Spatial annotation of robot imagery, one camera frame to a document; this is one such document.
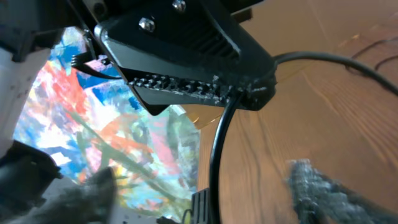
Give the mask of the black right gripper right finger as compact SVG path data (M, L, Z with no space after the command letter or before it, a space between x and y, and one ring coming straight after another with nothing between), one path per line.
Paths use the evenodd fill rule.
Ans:
M319 172L308 159L290 161L288 184L300 223L397 223L396 213Z

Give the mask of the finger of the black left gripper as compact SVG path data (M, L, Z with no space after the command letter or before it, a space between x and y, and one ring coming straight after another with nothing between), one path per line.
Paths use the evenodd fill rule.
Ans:
M170 105L225 107L236 87L219 82L203 82L153 73L132 73L127 84L141 105L158 115Z
M153 73L236 87L243 110L275 95L275 60L242 27L254 1L111 1L94 35L127 81Z

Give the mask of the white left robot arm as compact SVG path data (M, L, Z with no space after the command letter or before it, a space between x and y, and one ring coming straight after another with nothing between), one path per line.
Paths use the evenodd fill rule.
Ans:
M237 109L260 110L275 94L276 60L236 20L252 1L2 1L1 143L7 152L27 95L60 42L77 27L88 50L72 67L105 55L152 115L170 105L224 108L210 159L208 211L220 223L224 139Z

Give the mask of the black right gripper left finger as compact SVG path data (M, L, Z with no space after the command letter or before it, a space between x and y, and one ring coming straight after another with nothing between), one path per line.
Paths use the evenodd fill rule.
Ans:
M41 207L11 217L9 224L109 223L116 194L114 172L108 167L83 184L65 189Z

